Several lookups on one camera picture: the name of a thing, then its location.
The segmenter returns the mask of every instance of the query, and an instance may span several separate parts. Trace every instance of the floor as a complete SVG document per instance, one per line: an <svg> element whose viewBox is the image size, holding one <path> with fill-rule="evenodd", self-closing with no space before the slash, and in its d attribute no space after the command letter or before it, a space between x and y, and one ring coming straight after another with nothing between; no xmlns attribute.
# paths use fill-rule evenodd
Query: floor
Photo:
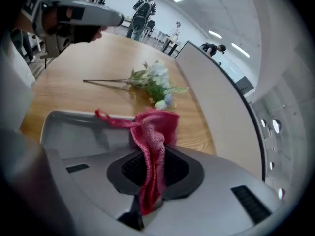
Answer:
<svg viewBox="0 0 315 236"><path fill-rule="evenodd" d="M126 36L127 35L128 28L124 26L120 27L109 27L106 32L119 35L119 36ZM161 50L164 43L157 41L153 38L145 38L141 41L144 44L147 44L149 46L154 47L155 49ZM41 59L40 56L45 54L45 45L44 43L41 43L41 52L38 51L37 47L33 50L34 55L36 56L36 60L32 63L29 63L29 58L26 57L25 60L29 64L29 68L34 75L35 79L37 80L40 74L45 70L45 59ZM168 47L165 53L168 53L171 50L171 47ZM175 58L177 55L177 51L174 51L171 55L171 57ZM47 59L47 66L53 61L53 59Z"/></svg>

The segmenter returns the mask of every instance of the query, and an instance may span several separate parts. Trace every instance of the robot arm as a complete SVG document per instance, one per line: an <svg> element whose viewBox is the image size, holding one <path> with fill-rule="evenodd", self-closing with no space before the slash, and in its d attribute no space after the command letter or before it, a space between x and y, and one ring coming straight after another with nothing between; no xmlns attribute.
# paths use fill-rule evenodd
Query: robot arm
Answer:
<svg viewBox="0 0 315 236"><path fill-rule="evenodd" d="M66 16L68 8L72 8L71 18ZM57 10L57 27L47 32L43 19L52 9ZM90 42L101 26L120 26L124 21L121 13L84 0L27 0L22 13L45 41L47 55L43 58L57 57L71 43Z"/></svg>

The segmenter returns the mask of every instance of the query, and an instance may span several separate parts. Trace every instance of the desk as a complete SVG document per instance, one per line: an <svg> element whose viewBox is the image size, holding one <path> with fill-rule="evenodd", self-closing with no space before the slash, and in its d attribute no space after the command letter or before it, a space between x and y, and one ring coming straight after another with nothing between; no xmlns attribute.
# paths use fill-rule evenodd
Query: desk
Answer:
<svg viewBox="0 0 315 236"><path fill-rule="evenodd" d="M163 46L163 49L162 49L162 52L165 52L166 51L166 49L167 49L167 47L169 46L169 44L171 43L171 42L174 42L174 46L172 47L172 49L169 51L169 55L171 56L172 55L172 53L175 51L175 49L176 49L176 47L179 45L179 43L177 43L174 39L172 39L171 37L169 37L169 36L167 36L166 37L166 42L165 42L165 44L164 44L164 46Z"/></svg>
<svg viewBox="0 0 315 236"><path fill-rule="evenodd" d="M133 68L142 70L145 61L153 64L156 60L165 62L175 85L187 85L174 59L143 43L104 33L103 38L90 44L71 45L36 82L33 88L36 97L21 131L39 142L44 120L53 110L94 112L101 108L109 114L123 116L145 111L151 107L147 95L82 80L127 78ZM177 144L215 155L206 120L192 93L176 94L174 101L177 104L174 111L180 115Z"/></svg>

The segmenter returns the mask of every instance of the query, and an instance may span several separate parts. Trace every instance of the black slot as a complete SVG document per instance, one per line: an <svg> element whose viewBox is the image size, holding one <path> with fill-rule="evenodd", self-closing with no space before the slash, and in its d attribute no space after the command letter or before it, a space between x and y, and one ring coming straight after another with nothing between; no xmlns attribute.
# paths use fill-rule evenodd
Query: black slot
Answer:
<svg viewBox="0 0 315 236"><path fill-rule="evenodd" d="M260 223L271 215L271 212L246 186L237 186L231 188L231 191L255 224Z"/></svg>
<svg viewBox="0 0 315 236"><path fill-rule="evenodd" d="M84 169L87 169L87 168L89 168L89 166L87 164L83 163L83 164L78 164L78 165L75 165L75 166L67 167L66 170L69 173L73 173L73 172L81 171L81 170L84 170Z"/></svg>

